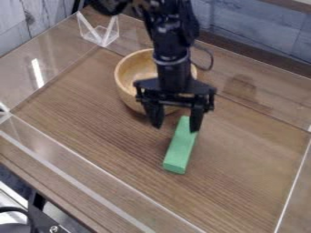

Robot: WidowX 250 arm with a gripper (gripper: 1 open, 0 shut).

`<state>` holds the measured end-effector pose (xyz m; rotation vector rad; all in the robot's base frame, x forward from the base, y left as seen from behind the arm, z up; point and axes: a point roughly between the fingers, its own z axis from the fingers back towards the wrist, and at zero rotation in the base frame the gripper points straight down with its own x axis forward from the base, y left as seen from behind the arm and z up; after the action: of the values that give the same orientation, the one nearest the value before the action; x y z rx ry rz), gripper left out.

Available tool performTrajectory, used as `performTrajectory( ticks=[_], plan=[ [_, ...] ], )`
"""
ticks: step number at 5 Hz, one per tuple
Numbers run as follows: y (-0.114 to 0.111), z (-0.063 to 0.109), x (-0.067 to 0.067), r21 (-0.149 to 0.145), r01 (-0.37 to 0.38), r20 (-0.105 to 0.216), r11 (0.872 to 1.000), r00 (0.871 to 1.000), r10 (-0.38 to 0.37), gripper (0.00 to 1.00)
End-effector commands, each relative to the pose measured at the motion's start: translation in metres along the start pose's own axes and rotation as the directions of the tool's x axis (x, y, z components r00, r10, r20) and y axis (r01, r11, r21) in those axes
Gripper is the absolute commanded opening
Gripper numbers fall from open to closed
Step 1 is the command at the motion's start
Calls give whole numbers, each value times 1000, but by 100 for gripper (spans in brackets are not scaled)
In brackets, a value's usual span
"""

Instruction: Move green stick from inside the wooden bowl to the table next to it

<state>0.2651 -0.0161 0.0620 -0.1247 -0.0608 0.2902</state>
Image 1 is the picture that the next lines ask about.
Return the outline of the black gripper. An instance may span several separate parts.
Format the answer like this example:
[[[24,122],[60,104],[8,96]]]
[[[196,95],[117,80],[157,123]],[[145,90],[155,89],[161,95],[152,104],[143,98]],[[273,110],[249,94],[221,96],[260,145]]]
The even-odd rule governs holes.
[[[159,79],[143,79],[133,82],[136,101],[141,103],[145,115],[155,128],[161,128],[164,122],[164,106],[187,107],[191,109],[189,130],[200,129],[204,113],[215,109],[216,88],[189,79],[183,90],[165,90]]]

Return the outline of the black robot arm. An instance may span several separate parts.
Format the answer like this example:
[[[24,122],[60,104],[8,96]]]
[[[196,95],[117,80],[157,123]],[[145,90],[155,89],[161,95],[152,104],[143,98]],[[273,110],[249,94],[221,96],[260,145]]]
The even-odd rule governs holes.
[[[153,44],[156,77],[133,82],[136,101],[156,128],[164,122],[165,106],[188,108],[189,130],[196,132],[204,115],[215,108],[216,88],[192,75],[191,47],[199,36],[199,22],[191,0],[88,1],[102,15],[119,15],[127,7],[139,12]]]

